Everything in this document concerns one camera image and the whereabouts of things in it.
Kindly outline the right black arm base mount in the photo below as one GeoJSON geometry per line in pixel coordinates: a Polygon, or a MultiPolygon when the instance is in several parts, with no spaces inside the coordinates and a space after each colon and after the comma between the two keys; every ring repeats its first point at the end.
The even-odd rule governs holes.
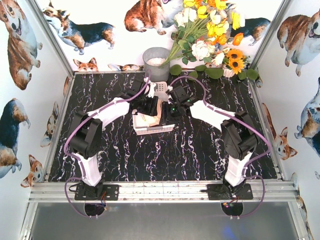
{"type": "Polygon", "coordinates": [[[252,200],[254,198],[251,185],[246,183],[246,180],[232,186],[224,179],[222,183],[207,184],[206,189],[200,192],[206,193],[209,200],[252,200]]]}

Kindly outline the cream glove off table edge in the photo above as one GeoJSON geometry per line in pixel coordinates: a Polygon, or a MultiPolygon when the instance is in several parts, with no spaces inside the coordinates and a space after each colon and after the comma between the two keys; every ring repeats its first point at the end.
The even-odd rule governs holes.
{"type": "Polygon", "coordinates": [[[142,114],[141,119],[148,127],[156,126],[160,122],[160,117],[158,116],[149,116],[142,114]]]}

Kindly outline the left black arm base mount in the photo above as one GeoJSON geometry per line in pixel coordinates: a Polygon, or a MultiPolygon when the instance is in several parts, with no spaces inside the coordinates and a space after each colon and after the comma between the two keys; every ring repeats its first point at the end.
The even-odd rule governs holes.
{"type": "Polygon", "coordinates": [[[81,181],[74,194],[76,201],[117,201],[119,197],[120,186],[117,184],[103,184],[99,182],[96,186],[90,186],[81,181]]]}

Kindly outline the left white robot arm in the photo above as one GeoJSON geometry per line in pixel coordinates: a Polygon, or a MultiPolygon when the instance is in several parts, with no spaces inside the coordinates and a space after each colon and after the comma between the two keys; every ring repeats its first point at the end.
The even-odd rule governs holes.
{"type": "Polygon", "coordinates": [[[131,88],[117,94],[106,105],[74,114],[63,151],[77,160],[81,180],[85,184],[95,187],[102,180],[97,158],[105,127],[132,110],[144,115],[157,115],[156,87],[157,84],[151,82],[149,77],[134,80],[131,88]]]}

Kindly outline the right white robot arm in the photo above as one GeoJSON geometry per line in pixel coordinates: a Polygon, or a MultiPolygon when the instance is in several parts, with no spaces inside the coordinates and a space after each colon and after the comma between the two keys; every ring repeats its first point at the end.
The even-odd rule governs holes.
{"type": "Polygon", "coordinates": [[[224,149],[228,154],[224,181],[232,187],[241,185],[245,181],[245,164],[258,145],[258,137],[252,130],[253,123],[248,113],[215,107],[196,96],[190,96],[182,86],[170,86],[166,94],[168,101],[161,104],[160,123],[176,124],[188,115],[217,128],[222,133],[224,149]]]}

